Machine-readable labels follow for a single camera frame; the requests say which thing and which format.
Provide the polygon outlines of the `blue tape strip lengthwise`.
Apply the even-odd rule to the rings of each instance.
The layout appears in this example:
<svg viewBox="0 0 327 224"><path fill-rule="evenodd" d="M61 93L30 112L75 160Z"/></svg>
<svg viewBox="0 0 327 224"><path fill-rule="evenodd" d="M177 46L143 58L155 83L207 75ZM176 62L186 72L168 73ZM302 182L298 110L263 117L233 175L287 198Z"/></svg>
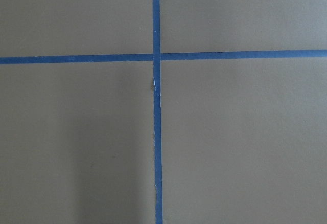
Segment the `blue tape strip lengthwise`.
<svg viewBox="0 0 327 224"><path fill-rule="evenodd" d="M155 172L155 222L163 223L162 196L162 145L161 145L161 46L160 0L153 3L153 111L154 111L154 172Z"/></svg>

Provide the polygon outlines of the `blue tape strip crosswise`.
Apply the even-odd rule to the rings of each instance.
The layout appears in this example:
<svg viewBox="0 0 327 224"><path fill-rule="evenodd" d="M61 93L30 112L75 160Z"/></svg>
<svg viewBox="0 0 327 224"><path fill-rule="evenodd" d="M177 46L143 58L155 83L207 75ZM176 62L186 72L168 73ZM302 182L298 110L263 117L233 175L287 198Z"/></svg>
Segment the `blue tape strip crosswise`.
<svg viewBox="0 0 327 224"><path fill-rule="evenodd" d="M112 54L112 55L69 55L69 56L30 56L2 57L1 64L46 64L46 63L92 63L153 61L154 54ZM326 50L280 50L280 51L235 51L235 52L196 52L161 53L160 59L202 60L202 59L256 59L256 58L306 58L326 57Z"/></svg>

